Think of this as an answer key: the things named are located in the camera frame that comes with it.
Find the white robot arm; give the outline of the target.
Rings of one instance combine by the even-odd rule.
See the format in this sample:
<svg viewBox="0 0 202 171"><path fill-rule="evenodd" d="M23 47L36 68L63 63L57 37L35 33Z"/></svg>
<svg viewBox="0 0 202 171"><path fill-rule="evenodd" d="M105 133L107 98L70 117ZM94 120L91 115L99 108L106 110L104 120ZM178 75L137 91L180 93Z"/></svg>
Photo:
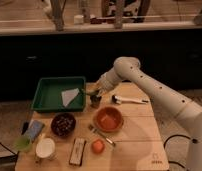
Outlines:
<svg viewBox="0 0 202 171"><path fill-rule="evenodd" d="M146 75L136 57L118 57L113 67L102 74L93 88L102 96L114 90L122 81L137 85L159 102L190 134L185 171L202 171L202 106L163 83Z"/></svg>

